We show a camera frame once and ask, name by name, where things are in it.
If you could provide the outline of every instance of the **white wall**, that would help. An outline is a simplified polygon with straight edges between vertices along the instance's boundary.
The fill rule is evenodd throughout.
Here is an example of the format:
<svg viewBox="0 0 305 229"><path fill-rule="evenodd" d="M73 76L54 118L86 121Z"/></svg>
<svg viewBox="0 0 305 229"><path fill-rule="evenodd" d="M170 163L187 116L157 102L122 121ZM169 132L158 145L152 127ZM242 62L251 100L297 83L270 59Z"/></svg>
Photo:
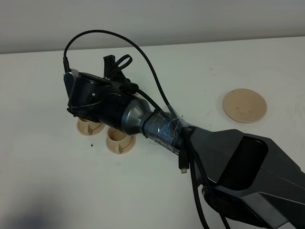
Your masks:
<svg viewBox="0 0 305 229"><path fill-rule="evenodd" d="M62 50L111 30L139 45L305 35L305 0L1 0L0 53ZM122 47L87 35L74 48Z"/></svg>

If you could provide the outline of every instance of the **cylindrical wooden part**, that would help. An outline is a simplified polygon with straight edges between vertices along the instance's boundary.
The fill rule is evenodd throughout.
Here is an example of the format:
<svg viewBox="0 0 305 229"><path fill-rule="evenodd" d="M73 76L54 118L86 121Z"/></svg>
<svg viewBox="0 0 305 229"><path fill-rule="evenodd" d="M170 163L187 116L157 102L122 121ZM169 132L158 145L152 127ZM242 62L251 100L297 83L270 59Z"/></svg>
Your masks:
<svg viewBox="0 0 305 229"><path fill-rule="evenodd" d="M241 123L259 121L267 112L265 99L249 89L235 89L229 92L223 101L225 113L233 120Z"/></svg>
<svg viewBox="0 0 305 229"><path fill-rule="evenodd" d="M135 144L135 136L129 136L121 131L109 127L107 131L106 145L115 154L123 154L130 151Z"/></svg>
<svg viewBox="0 0 305 229"><path fill-rule="evenodd" d="M98 134L104 128L104 126L104 123L95 123L84 118L78 118L77 121L78 131L85 136Z"/></svg>

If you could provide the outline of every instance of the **cable connector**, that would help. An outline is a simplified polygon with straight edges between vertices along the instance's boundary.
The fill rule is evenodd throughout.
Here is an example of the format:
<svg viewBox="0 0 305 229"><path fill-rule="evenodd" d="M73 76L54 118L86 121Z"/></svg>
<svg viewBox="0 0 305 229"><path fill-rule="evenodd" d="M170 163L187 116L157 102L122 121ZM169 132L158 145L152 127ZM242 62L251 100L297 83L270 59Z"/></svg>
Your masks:
<svg viewBox="0 0 305 229"><path fill-rule="evenodd" d="M181 173L186 173L187 169L190 168L189 156L185 150L179 151L179 168Z"/></svg>
<svg viewBox="0 0 305 229"><path fill-rule="evenodd" d="M122 83L120 90L130 94L135 94L139 90L139 86L135 83Z"/></svg>
<svg viewBox="0 0 305 229"><path fill-rule="evenodd" d="M66 56L63 58L63 67L65 69L65 73L69 73L71 71L70 66L69 66L69 61Z"/></svg>

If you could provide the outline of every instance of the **wire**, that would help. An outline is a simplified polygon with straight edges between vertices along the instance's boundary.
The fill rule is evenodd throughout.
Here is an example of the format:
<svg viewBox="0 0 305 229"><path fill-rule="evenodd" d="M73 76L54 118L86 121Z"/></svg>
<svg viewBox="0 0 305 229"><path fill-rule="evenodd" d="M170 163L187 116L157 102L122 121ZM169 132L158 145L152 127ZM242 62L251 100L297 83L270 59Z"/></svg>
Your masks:
<svg viewBox="0 0 305 229"><path fill-rule="evenodd" d="M194 163L194 158L193 158L192 154L190 154L190 171L191 171L192 187L193 187L195 204L196 204L196 208L197 208L197 211L198 211L198 215L199 215L201 224L202 224L204 229L210 229L206 220L205 220L203 210L202 210L202 206L201 206L200 199L199 199L198 186L197 186L197 180L196 180L195 163Z"/></svg>
<svg viewBox="0 0 305 229"><path fill-rule="evenodd" d="M144 91L141 89L136 89L136 92L142 95L158 112L161 112L161 107L158 106L158 104L155 103L154 100L152 100L151 97L149 97Z"/></svg>
<svg viewBox="0 0 305 229"><path fill-rule="evenodd" d="M226 229L231 229L229 223L227 222L227 220L226 220L226 218L225 218L225 216L224 216L224 212L223 212L223 210L222 210L222 208L221 208L221 205L220 205L218 199L216 198L216 196L215 196L215 194L214 194L213 188L211 187L211 184L210 184L210 180L209 180L209 178L208 178L207 175L206 175L206 172L205 172L205 170L204 170L204 167L203 167L203 165L202 165L201 159L200 159L200 157L199 157L197 151L193 148L192 144L190 144L189 140L188 140L188 145L191 147L191 149L190 149L190 150L191 150L191 153L190 153L190 154L193 155L194 160L196 161L196 164L197 164L197 166L198 166L198 168L199 168L199 171L200 171L200 173L201 173L201 176L203 177L203 180L204 180L204 182L205 182L205 185L206 185L207 189L209 190L209 192L210 192L210 194L211 194L211 196L212 196L212 198L213 198L213 200L214 200L214 202L215 202L216 208L217 208L217 210L218 210L218 213L219 213L219 215L220 215L220 218L222 219L222 221L223 221L223 223L224 223L225 228L226 228Z"/></svg>
<svg viewBox="0 0 305 229"><path fill-rule="evenodd" d="M156 84L157 84L157 87L159 89L159 92L162 96L162 99L164 100L165 104L168 106L169 105L169 102L163 92L163 89L160 85L160 82L159 82L159 79L157 77L157 74L153 68L153 65L152 63L150 62L150 60L148 59L148 57L146 56L146 54L142 51L142 49L140 49L140 47L138 45L136 45L135 43L133 43L131 40L129 40L128 38L122 36L122 35L119 35L117 33L114 33L114 32L110 32L110 31L107 31L107 30L89 30L89 31L85 31L85 32L82 32L78 35L76 35L66 46L65 50L64 50L64 53L63 53L63 64L64 64L64 68L65 68L65 72L70 72L70 67L69 67L69 62L68 62L68 58L67 58L67 51L69 49L69 47L71 46L71 44L79 37L83 36L83 35L86 35L86 34L89 34L89 33L95 33L95 32L99 32L99 33L106 33L106 34L110 34L112 36L115 36L115 37L119 37L121 39L123 39L124 41L127 41L129 44L131 44L133 47L135 47L140 53L141 55L144 57L144 59L146 60L149 68L151 69L152 71L152 75L156 81Z"/></svg>

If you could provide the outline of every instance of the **white table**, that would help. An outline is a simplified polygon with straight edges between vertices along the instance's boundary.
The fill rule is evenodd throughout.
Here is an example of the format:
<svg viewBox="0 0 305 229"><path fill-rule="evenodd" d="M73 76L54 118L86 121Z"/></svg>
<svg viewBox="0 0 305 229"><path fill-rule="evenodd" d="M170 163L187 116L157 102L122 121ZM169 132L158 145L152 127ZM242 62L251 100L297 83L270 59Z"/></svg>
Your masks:
<svg viewBox="0 0 305 229"><path fill-rule="evenodd" d="M305 37L143 50L187 122L270 137L305 171ZM176 155L141 135L131 152L116 155L106 148L107 128L91 137L78 133L66 111L62 54L0 55L0 228L22 224L40 209L54 229L201 229L190 173L180 173ZM124 74L164 106L134 48L70 51L68 57L71 68L102 76L110 54L130 54ZM265 98L261 121L242 124L226 116L223 97L236 88ZM203 210L212 229L224 228L205 202Z"/></svg>

